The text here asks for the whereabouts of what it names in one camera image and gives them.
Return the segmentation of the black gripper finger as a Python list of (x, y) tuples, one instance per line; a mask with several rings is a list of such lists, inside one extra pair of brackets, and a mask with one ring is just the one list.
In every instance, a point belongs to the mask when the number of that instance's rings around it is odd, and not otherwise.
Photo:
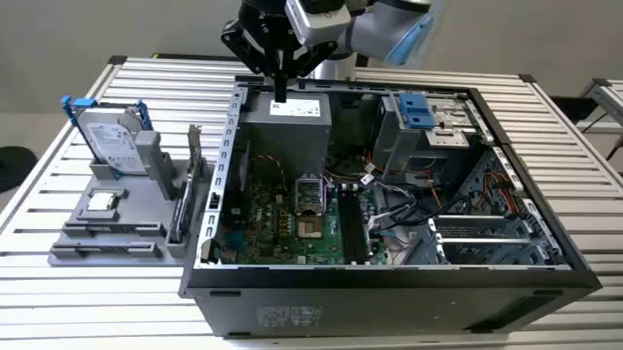
[(276, 48), (271, 42), (260, 51), (248, 41), (244, 35), (244, 28), (239, 21), (227, 22), (222, 30), (222, 41), (236, 57), (247, 65), (247, 68), (255, 73), (263, 73), (274, 82), (275, 101), (282, 101), (282, 77), (279, 70), (279, 57)]
[(336, 50), (335, 41), (314, 45), (298, 57), (295, 50), (284, 52), (280, 69), (280, 101), (287, 100), (287, 86), (291, 79), (307, 76), (315, 67), (332, 55)]

